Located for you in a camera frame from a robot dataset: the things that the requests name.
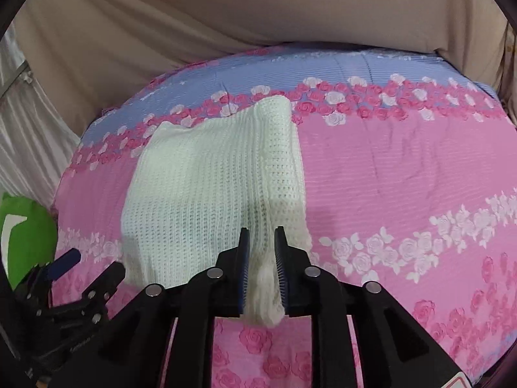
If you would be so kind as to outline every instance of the pink floral bedspread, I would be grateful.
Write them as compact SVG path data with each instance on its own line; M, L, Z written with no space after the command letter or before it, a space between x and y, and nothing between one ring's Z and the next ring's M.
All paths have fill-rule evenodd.
M280 63L279 54L279 49L269 58L252 54L244 65L268 62L271 75L278 68L271 59ZM360 53L364 59L371 54ZM327 69L311 63L325 57ZM166 110L151 104L155 113L142 112L133 124L134 118L125 122L123 106L108 115L111 132L102 129L97 132L102 138L91 137L95 133L83 138L55 199L58 255L78 248L82 260L55 285L55 302L77 299L113 260L123 258L126 191L159 122L195 126L212 116L233 115L267 95L286 94L298 124L313 264L353 284L379 281L472 380L479 379L517 336L514 127L497 99L439 59L425 63L410 55L373 53L370 70L381 61L394 69L377 66L381 73L367 74L353 64L354 57L351 67L345 60L340 68L343 74L349 62L350 75L333 80L329 71L336 54L298 58L308 70L300 80L276 87L278 78L268 82L267 75L249 70L248 94L225 83L198 104L172 100ZM149 98L151 103L149 95L161 88L206 80L199 69L182 74L185 70L154 82L137 102ZM127 102L128 111L132 103ZM122 284L109 302L111 315L138 291ZM308 318L286 318L274 329L220 319L213 387L307 387L310 339Z

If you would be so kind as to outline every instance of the green fabric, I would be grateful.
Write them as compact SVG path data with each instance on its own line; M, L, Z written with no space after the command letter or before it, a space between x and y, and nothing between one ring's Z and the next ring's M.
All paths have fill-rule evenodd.
M24 216L27 220L11 229L7 251L7 277L13 289L36 264L54 260L58 244L58 228L48 211L36 201L11 197L4 193L0 204L0 232L3 235L7 215Z

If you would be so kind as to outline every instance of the fabric fold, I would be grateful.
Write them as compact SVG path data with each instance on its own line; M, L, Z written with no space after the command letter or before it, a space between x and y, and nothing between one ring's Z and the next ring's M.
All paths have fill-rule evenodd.
M296 126L287 98L265 98L194 128L163 123L140 156L122 212L128 280L185 284L215 265L250 230L245 316L275 325L284 316L273 232L310 250Z

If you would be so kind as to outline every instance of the green pillow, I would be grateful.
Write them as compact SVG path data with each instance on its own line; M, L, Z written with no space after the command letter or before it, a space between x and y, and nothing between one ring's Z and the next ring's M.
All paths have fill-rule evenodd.
M14 289L36 264L54 260L58 228L48 211L36 201L11 197L0 204L2 263Z

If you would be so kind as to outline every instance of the warning label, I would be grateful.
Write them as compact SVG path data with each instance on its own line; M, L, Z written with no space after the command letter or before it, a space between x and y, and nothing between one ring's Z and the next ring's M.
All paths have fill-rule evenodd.
M463 372L459 372L454 378L441 388L472 388L469 380Z

